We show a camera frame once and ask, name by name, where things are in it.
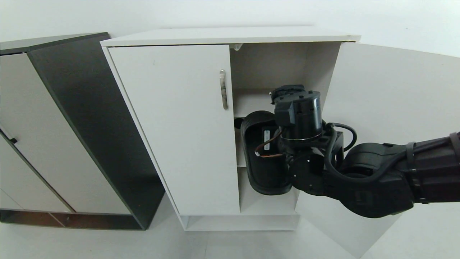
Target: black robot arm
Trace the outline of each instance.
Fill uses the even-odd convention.
[[[460,201],[460,133],[407,145],[363,143],[352,148],[356,132],[322,121],[319,96],[302,85],[271,93],[279,132],[270,141],[277,141],[286,158],[292,186],[339,200],[368,218],[397,214],[416,202]],[[343,134],[335,127],[353,133],[350,145],[344,148]]]

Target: white label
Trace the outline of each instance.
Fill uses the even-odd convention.
[[[264,142],[270,139],[270,131],[264,130]],[[270,143],[264,146],[264,150],[270,150]]]

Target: floor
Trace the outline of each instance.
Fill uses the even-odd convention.
[[[429,206],[421,210],[442,208]],[[414,220],[414,213],[418,213],[411,213],[403,215],[362,258],[458,258],[458,227],[438,214],[424,213],[427,218]],[[448,206],[443,213],[456,221],[460,217],[459,206]],[[418,228],[405,230],[411,222]],[[163,199],[147,231],[0,224],[0,258],[353,259],[305,220],[297,231],[184,232],[168,199]]]

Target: cabinet door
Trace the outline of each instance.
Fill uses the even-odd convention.
[[[460,59],[342,43],[322,118],[358,133],[358,142],[406,144],[460,130]],[[345,145],[351,134],[345,130]],[[347,251],[362,256],[398,219],[355,215],[340,202],[302,193],[296,210]]]
[[[11,144],[0,136],[0,208],[15,201],[24,210],[70,212],[69,208],[40,180]]]
[[[109,51],[179,213],[239,213],[229,46]]]
[[[20,153],[77,212],[129,214],[27,54],[1,56],[0,65],[0,124]]]

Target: black cable tie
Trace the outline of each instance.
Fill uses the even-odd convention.
[[[425,196],[423,195],[422,184],[421,184],[419,175],[417,174],[417,166],[415,165],[414,147],[415,147],[415,142],[409,142],[406,145],[407,167],[409,169],[410,175],[412,176],[412,183],[414,184],[414,188],[415,188],[416,193],[419,196],[420,202],[423,204],[428,204],[428,202],[426,202]]]
[[[454,147],[454,153],[457,157],[457,162],[460,164],[460,139],[457,132],[450,133],[449,135],[452,146]]]
[[[409,142],[406,145],[407,167],[411,173],[417,172],[417,167],[415,166],[414,147],[415,142]]]

